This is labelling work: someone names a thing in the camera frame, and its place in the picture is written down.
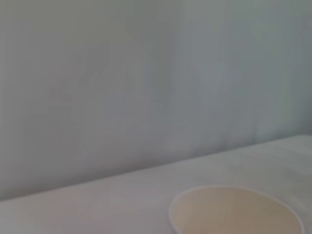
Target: wall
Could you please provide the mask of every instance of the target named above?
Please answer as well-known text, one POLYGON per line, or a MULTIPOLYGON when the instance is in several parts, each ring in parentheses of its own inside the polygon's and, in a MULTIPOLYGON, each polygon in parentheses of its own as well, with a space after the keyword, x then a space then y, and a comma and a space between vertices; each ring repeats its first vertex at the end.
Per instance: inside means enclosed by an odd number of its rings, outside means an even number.
POLYGON ((0 2, 0 198, 311 133, 308 1, 0 2))

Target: gray wall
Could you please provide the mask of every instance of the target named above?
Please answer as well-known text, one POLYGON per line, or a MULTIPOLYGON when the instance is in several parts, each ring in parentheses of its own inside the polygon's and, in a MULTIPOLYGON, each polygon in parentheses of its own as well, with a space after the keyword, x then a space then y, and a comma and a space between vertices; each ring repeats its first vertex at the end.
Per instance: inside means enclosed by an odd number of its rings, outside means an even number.
POLYGON ((0 3, 0 198, 311 133, 309 1, 0 3))

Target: white tabletop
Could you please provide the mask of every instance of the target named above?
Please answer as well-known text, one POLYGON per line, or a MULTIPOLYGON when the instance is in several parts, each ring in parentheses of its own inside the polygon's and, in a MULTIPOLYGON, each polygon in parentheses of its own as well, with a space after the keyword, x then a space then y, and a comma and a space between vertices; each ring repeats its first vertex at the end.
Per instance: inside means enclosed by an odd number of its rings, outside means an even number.
POLYGON ((296 136, 0 202, 2 234, 171 234, 171 201, 198 186, 258 190, 312 233, 312 136, 296 136))

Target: white table surface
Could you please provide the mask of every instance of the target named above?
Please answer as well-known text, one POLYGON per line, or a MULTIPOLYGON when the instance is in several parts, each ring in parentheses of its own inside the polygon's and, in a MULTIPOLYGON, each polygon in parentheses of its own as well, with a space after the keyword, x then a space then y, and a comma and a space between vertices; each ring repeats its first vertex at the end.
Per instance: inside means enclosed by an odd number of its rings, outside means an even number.
POLYGON ((312 234, 312 136, 296 136, 0 202, 1 234, 171 234, 171 201, 198 186, 258 190, 312 234))

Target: cup rim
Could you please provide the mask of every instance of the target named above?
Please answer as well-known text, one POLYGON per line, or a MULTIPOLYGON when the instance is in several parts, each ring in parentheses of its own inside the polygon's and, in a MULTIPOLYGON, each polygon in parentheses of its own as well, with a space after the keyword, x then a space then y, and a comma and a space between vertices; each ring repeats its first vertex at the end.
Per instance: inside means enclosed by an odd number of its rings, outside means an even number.
POLYGON ((241 189, 241 190, 245 190, 245 191, 249 191, 249 192, 253 192, 253 193, 256 193, 256 194, 259 194, 259 195, 262 195, 262 196, 265 196, 277 203, 279 203, 280 205, 283 205, 284 207, 286 207, 292 214, 294 214, 294 216, 297 218, 298 222, 299 222, 299 225, 300 225, 300 229, 301 229, 301 234, 305 234, 305 227, 304 227, 304 224, 303 224, 303 221, 301 220, 300 216, 297 214, 297 212, 295 212, 293 210, 293 208, 291 208, 289 205, 285 204, 284 202, 280 201, 279 199, 273 197, 273 196, 270 196, 270 195, 267 195, 263 192, 260 192, 260 191, 257 191, 257 190, 254 190, 254 189, 250 189, 250 188, 245 188, 245 187, 239 187, 239 186, 227 186, 227 185, 212 185, 212 186, 201 186, 201 187, 194 187, 194 188, 191 188, 191 189, 188 189, 188 190, 185 190, 183 192, 181 192, 178 196, 176 196, 173 201, 171 202, 170 204, 170 207, 169 207, 169 212, 168 212, 168 219, 169 219, 169 222, 171 224, 171 227, 173 228, 173 230, 175 231, 175 234, 182 234, 178 228, 176 227, 176 225, 174 224, 173 220, 172 220, 172 210, 173 210, 173 207, 175 205, 175 203, 185 194, 188 194, 190 192, 193 192, 193 191, 196 191, 196 190, 203 190, 203 189, 209 189, 209 188, 234 188, 234 189, 241 189))

